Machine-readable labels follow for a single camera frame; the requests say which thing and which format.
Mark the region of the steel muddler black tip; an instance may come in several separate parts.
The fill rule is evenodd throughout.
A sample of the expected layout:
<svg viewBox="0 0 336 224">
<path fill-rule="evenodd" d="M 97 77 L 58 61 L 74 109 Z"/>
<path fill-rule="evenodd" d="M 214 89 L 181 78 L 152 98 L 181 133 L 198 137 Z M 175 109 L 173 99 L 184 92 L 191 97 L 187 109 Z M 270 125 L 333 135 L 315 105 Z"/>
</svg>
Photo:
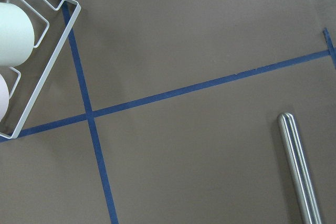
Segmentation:
<svg viewBox="0 0 336 224">
<path fill-rule="evenodd" d="M 322 223 L 306 155 L 295 117 L 284 112 L 278 115 L 278 126 L 286 153 L 303 223 Z"/>
</svg>

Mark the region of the pale green cup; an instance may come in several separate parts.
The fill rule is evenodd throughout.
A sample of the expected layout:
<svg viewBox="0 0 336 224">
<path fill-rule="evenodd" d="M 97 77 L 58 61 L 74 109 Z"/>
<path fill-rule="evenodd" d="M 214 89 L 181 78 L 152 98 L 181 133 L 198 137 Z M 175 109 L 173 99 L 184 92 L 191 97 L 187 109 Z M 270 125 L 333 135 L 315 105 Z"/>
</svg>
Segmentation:
<svg viewBox="0 0 336 224">
<path fill-rule="evenodd" d="M 23 64 L 32 53 L 34 39 L 27 14 L 14 4 L 1 3 L 1 66 Z"/>
</svg>

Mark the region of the pale pink cup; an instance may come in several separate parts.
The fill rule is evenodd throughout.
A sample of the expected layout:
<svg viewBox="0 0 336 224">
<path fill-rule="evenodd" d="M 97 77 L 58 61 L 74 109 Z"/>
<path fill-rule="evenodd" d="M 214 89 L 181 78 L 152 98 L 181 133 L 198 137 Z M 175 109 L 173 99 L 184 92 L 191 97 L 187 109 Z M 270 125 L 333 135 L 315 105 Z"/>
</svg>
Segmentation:
<svg viewBox="0 0 336 224">
<path fill-rule="evenodd" d="M 0 121 L 4 118 L 9 106 L 9 90 L 7 83 L 0 75 Z"/>
</svg>

